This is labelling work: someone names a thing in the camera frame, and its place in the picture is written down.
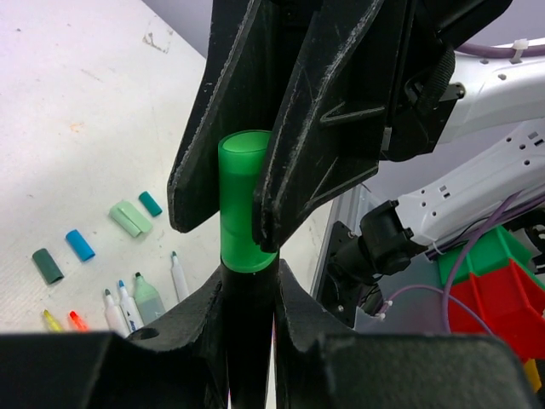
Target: plastic bin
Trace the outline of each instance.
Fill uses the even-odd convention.
[[[448,251],[438,257],[441,284],[445,285],[452,266],[462,252],[462,246]],[[460,266],[454,284],[469,278],[469,272],[482,276],[490,271],[506,267],[509,260],[515,260],[526,273],[545,291],[545,285],[526,266],[531,253],[505,228],[499,226],[490,230],[477,241]]]
[[[545,291],[517,262],[488,274],[469,275],[469,280],[454,285],[452,296],[460,299],[486,322],[526,361],[545,359]],[[473,317],[457,304],[449,304],[453,332],[484,333]]]

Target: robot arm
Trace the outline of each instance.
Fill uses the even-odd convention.
[[[372,285],[375,274],[406,269],[412,257],[432,245],[450,243],[513,193],[520,192],[503,222],[545,199],[545,58],[523,56],[512,63],[457,54],[450,83],[463,90],[463,97],[439,143],[500,124],[527,122],[451,173],[365,215],[362,235],[327,261],[337,284],[346,280],[345,288],[357,289],[362,283]]]
[[[545,43],[545,38],[530,45]],[[439,143],[497,125],[511,124],[545,115],[545,57],[488,60],[456,54],[456,69],[450,80],[465,89],[454,107]]]
[[[430,246],[488,216],[513,193],[520,195],[512,207],[545,194],[544,140],[545,119],[525,122],[451,173],[400,196],[396,212],[411,240]]]

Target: wire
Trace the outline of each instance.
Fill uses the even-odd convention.
[[[481,217],[480,219],[477,219],[476,221],[474,221],[473,223],[469,224],[466,228],[464,228],[462,230],[462,232],[460,234],[458,234],[454,239],[450,240],[448,243],[444,244],[444,245],[441,245],[439,247],[439,249],[441,251],[446,251],[446,250],[449,250],[450,246],[455,244],[465,233],[468,232],[468,230],[470,228],[472,228],[474,225],[476,225],[477,223],[479,222],[482,222],[484,220],[488,219],[488,217]]]
[[[401,294],[403,294],[404,292],[406,291],[409,291],[409,290],[430,290],[430,291],[435,291],[439,294],[442,294],[443,297],[447,296],[447,300],[451,300],[453,302],[455,302],[456,304],[458,304],[461,308],[463,308],[469,315],[471,315],[473,317],[474,320],[476,320],[477,322],[479,322],[479,324],[483,327],[483,329],[490,335],[494,336],[494,332],[492,331],[492,329],[470,308],[468,307],[466,304],[464,304],[463,302],[461,302],[459,299],[457,299],[456,297],[453,297],[452,295],[450,294],[446,294],[443,290],[440,290],[439,288],[435,288],[435,287],[432,287],[431,285],[424,285],[424,284],[414,284],[414,285],[407,285],[406,287],[403,287],[397,291],[395,291],[389,298],[388,298],[388,301],[393,301],[394,298],[397,298],[398,296],[400,296]],[[381,310],[378,312],[378,314],[380,313],[385,313],[386,310],[390,307],[389,303],[388,302],[385,302],[381,308]]]
[[[506,58],[510,59],[514,57],[516,49],[511,47],[489,47],[486,45],[478,45],[465,43],[462,44],[456,51],[459,51],[467,55],[475,55],[477,57],[490,58],[490,59],[500,59]],[[531,45],[522,53],[524,57],[541,57],[545,55],[545,44],[544,45]]]
[[[509,210],[503,212],[502,216],[496,221],[494,226],[497,226],[497,225],[503,224],[505,222],[508,222],[510,220],[513,220],[514,218],[526,213],[527,211],[534,209],[535,207],[542,204],[543,202],[545,202],[545,193],[541,193],[541,194],[537,195],[535,198],[527,200],[524,203],[518,204],[517,206],[513,207],[512,209],[509,209]],[[485,219],[486,219],[485,217],[482,218],[482,219],[478,219],[477,221],[473,222],[472,224],[474,225],[475,223],[477,223],[479,221],[482,222]],[[439,249],[441,251],[443,251],[443,252],[446,252],[449,249],[453,248],[454,246],[459,245],[460,243],[462,243],[464,241],[467,241],[468,238],[465,238],[463,236],[466,234],[466,232],[471,227],[472,227],[472,225],[469,225],[461,234],[458,235],[458,237],[456,239],[453,239],[453,240],[449,241],[445,245],[440,245]],[[430,260],[433,260],[433,259],[437,258],[438,255],[439,255],[439,253],[437,251],[435,251],[435,250],[430,250],[430,251],[428,251],[426,253],[427,258],[429,258]]]
[[[505,199],[500,206],[494,210],[494,213],[484,222],[476,231],[472,234],[472,237],[469,239],[468,243],[463,247],[462,251],[460,252],[460,255],[456,259],[454,266],[452,266],[452,270],[450,271],[449,277],[446,280],[444,294],[443,294],[443,300],[441,303],[441,315],[443,317],[443,325],[445,326],[445,329],[447,332],[450,333],[450,322],[449,322],[449,295],[450,290],[452,289],[452,284],[454,283],[454,278],[456,277],[456,274],[458,273],[458,270],[460,269],[460,266],[462,265],[463,261],[465,260],[466,256],[469,254],[469,251],[473,248],[475,243],[477,243],[477,240],[480,239],[480,236],[482,236],[486,231],[488,231],[492,226],[494,226],[494,223],[500,218],[502,213],[517,199],[520,192],[517,192],[515,194],[512,194],[507,199]]]

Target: blue marker cap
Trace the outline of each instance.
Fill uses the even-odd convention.
[[[87,244],[78,230],[72,230],[70,233],[68,233],[66,235],[66,241],[68,241],[82,262],[86,262],[95,256],[95,252],[93,249],[91,249],[91,246]]]
[[[157,204],[155,199],[152,197],[152,195],[146,191],[143,192],[139,197],[139,201],[144,205],[144,207],[147,209],[147,211],[150,212],[150,215],[153,217],[159,216],[161,213],[163,213],[163,209]]]

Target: dark green marker cap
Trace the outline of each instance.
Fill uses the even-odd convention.
[[[46,249],[40,249],[32,255],[38,270],[48,284],[53,284],[64,278],[59,266]]]

